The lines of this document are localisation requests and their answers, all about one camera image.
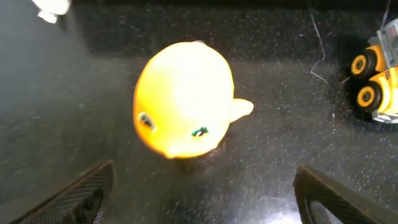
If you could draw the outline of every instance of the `yellow fin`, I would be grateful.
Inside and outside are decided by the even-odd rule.
[[[253,111],[253,108],[253,103],[248,100],[233,99],[229,122],[234,122],[245,115],[249,115]]]

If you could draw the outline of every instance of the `green eye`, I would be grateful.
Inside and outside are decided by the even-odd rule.
[[[152,122],[152,120],[149,118],[149,116],[146,115],[145,113],[142,113],[140,115],[139,119],[144,125],[148,126],[149,128],[152,128],[152,129],[155,128],[155,124]]]
[[[193,137],[200,137],[206,133],[208,133],[209,130],[207,130],[206,127],[201,127],[200,129],[197,129],[196,131],[192,132]]]

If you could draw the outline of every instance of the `toy truck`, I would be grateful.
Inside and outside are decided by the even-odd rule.
[[[363,83],[356,102],[373,120],[398,124],[398,19],[369,39],[370,47],[351,64],[351,76]]]

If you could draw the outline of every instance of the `toy head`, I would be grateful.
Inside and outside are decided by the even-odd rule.
[[[140,138],[171,159],[214,149],[229,123],[252,103],[233,99],[226,60],[201,42],[182,42],[149,60],[134,93],[133,120]]]

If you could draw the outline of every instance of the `wheel rim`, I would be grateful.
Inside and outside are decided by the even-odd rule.
[[[359,91],[357,102],[360,106],[367,107],[374,101],[375,95],[376,93],[374,92],[373,88],[366,86]]]
[[[351,71],[354,75],[358,75],[365,69],[366,58],[364,55],[358,55],[351,64]]]

